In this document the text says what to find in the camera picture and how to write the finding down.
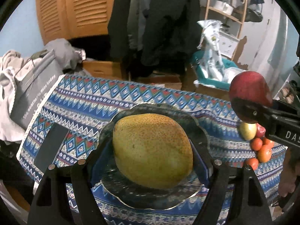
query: pot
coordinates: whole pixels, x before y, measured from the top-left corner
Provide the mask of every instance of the pot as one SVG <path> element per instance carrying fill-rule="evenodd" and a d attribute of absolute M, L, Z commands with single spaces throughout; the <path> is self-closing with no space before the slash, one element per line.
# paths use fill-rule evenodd
<path fill-rule="evenodd" d="M 227 2 L 224 2 L 222 0 L 215 0 L 214 6 L 215 9 L 220 10 L 223 13 L 226 13 L 228 15 L 231 15 L 233 12 L 234 7 L 228 4 Z"/>

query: tablecloth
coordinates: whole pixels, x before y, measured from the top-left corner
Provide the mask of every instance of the tablecloth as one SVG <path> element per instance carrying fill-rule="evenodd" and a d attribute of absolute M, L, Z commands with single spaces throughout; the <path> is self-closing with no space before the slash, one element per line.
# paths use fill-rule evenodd
<path fill-rule="evenodd" d="M 247 158 L 255 157 L 249 142 L 243 141 L 237 131 L 238 117 L 229 102 L 207 95 L 133 82 L 101 78 L 62 76 L 36 112 L 31 126 L 17 154 L 22 167 L 37 182 L 43 173 L 33 161 L 53 123 L 70 129 L 57 158 L 58 167 L 74 164 L 86 158 L 97 147 L 101 129 L 112 117 L 139 103 L 166 103 L 195 116 L 210 136 L 210 153 L 232 166 L 241 167 Z M 269 162 L 255 171 L 269 202 L 278 194 L 279 175 L 286 147 L 275 144 Z M 228 192 L 218 224 L 225 223 L 233 186 Z M 93 188 L 96 202 L 110 224 L 192 224 L 208 189 L 170 210 L 138 210 L 123 205 L 108 193 L 101 183 Z M 70 207 L 78 211 L 72 186 L 67 184 Z"/>

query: shelf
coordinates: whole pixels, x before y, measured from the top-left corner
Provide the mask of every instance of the shelf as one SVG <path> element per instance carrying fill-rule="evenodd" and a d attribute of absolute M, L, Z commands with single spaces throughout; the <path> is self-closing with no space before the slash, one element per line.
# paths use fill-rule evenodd
<path fill-rule="evenodd" d="M 220 10 L 218 10 L 218 9 L 215 9 L 214 7 L 209 7 L 209 10 L 212 10 L 212 11 L 215 11 L 215 12 L 217 12 L 217 13 L 220 13 L 220 14 L 222 14 L 223 16 L 226 16 L 226 17 L 228 17 L 229 19 L 231 19 L 231 20 L 233 20 L 233 21 L 235 21 L 235 22 L 237 22 L 237 23 L 239 23 L 239 24 L 242 24 L 242 22 L 239 21 L 236 17 L 233 17 L 233 16 L 231 16 L 231 15 L 228 15 L 227 13 L 223 13 L 222 11 L 220 11 Z"/>

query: tomato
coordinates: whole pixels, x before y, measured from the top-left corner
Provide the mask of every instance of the tomato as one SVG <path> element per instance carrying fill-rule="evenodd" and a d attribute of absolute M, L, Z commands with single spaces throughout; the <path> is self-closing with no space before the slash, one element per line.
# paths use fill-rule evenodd
<path fill-rule="evenodd" d="M 257 125 L 256 138 L 262 138 L 265 135 L 266 129 L 260 124 Z"/>
<path fill-rule="evenodd" d="M 271 159 L 272 151 L 269 145 L 263 145 L 258 151 L 257 158 L 259 162 L 266 163 Z"/>
<path fill-rule="evenodd" d="M 250 158 L 245 161 L 246 164 L 250 165 L 253 170 L 258 168 L 258 160 L 256 158 Z"/>
<path fill-rule="evenodd" d="M 263 146 L 263 141 L 260 138 L 255 138 L 251 141 L 250 147 L 254 151 L 259 151 Z"/>
<path fill-rule="evenodd" d="M 271 149 L 274 147 L 274 141 L 267 139 L 266 137 L 263 137 L 262 144 L 269 145 Z"/>

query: black rectangular object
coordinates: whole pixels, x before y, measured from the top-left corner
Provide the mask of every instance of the black rectangular object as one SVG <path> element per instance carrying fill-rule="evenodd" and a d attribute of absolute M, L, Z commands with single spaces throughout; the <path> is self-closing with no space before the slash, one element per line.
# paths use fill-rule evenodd
<path fill-rule="evenodd" d="M 54 123 L 47 133 L 33 162 L 43 173 L 47 170 L 48 166 L 53 163 L 69 131 L 70 130 L 64 126 Z"/>

